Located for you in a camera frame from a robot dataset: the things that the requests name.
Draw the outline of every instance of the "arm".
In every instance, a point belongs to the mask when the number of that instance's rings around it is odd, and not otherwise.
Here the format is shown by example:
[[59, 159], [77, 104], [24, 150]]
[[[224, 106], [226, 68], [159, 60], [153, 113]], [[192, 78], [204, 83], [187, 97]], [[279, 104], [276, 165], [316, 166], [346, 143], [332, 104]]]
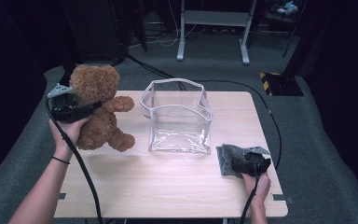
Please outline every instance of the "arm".
[[[82, 119], [72, 124], [59, 124], [75, 144], [81, 126], [89, 119]], [[71, 160], [73, 153], [51, 120], [49, 126], [56, 145], [53, 156], [63, 161]], [[67, 168], [68, 164], [51, 160], [44, 173], [17, 208], [9, 223], [52, 223]]]
[[[255, 187], [255, 178], [247, 174], [242, 174], [243, 180], [245, 181], [245, 190], [248, 195], [252, 192]], [[267, 195], [269, 194], [270, 179], [267, 173], [264, 173], [260, 176], [258, 181], [257, 189], [255, 196], [251, 202], [252, 210], [252, 224], [266, 224], [266, 207], [264, 206], [264, 201], [266, 200]]]

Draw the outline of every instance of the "brown fur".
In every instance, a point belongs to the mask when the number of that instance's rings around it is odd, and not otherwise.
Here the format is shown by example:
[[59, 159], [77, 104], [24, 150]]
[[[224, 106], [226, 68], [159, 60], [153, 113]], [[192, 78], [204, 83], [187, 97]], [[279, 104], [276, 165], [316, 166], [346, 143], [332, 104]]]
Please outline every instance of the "brown fur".
[[71, 75], [70, 86], [74, 88], [80, 105], [103, 103], [94, 111], [91, 120], [82, 126], [77, 141], [80, 149], [93, 150], [107, 142], [110, 147], [125, 151], [135, 144], [135, 138], [117, 126], [115, 112], [128, 112], [134, 107], [129, 96], [115, 97], [119, 79], [118, 72], [110, 65], [79, 65]]

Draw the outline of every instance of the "clear plastic bag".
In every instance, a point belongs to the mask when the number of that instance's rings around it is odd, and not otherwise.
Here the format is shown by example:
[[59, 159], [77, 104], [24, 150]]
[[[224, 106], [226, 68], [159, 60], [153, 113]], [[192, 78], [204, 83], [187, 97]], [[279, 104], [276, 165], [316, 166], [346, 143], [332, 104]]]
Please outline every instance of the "clear plastic bag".
[[155, 80], [140, 103], [151, 122], [150, 151], [211, 154], [213, 113], [202, 85], [183, 78]]

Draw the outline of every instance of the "stuffed toy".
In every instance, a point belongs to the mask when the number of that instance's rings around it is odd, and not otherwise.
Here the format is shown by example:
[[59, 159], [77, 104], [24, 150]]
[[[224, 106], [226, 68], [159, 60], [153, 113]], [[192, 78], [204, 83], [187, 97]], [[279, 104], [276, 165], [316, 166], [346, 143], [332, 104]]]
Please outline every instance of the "stuffed toy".
[[120, 76], [110, 66], [79, 65], [71, 75], [70, 86], [76, 93], [79, 105], [101, 101], [92, 118], [85, 123], [77, 140], [79, 149], [93, 150], [108, 143], [117, 151], [133, 147], [135, 138], [123, 133], [117, 126], [115, 112], [128, 112], [134, 107], [130, 96], [116, 96]]

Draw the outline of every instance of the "white desk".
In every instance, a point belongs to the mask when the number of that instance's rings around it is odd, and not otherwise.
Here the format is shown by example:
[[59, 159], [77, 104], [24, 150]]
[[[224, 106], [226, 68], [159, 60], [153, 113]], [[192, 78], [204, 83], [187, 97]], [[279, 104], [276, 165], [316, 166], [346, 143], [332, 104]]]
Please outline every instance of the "white desk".
[[[141, 113], [142, 91], [118, 91], [129, 95], [135, 107], [117, 113], [118, 127], [135, 136], [135, 146], [119, 153], [109, 146], [80, 151], [97, 189], [103, 217], [114, 218], [225, 218], [240, 217], [247, 195], [242, 180], [221, 176], [216, 147], [261, 146], [266, 138], [248, 92], [208, 91], [213, 109], [211, 155], [149, 152], [149, 119]], [[270, 193], [281, 194], [273, 165], [268, 168]], [[75, 157], [69, 165], [55, 217], [96, 217], [86, 178]], [[286, 203], [265, 201], [268, 217], [284, 217]]]
[[242, 62], [249, 64], [249, 55], [246, 48], [246, 39], [251, 27], [255, 3], [257, 0], [252, 1], [249, 12], [220, 12], [220, 11], [198, 11], [198, 10], [186, 10], [185, 0], [182, 0], [182, 11], [180, 20], [180, 42], [176, 59], [182, 61], [185, 55], [185, 24], [203, 24], [203, 25], [225, 25], [225, 26], [242, 26], [245, 27], [243, 38], [240, 39], [240, 48]]

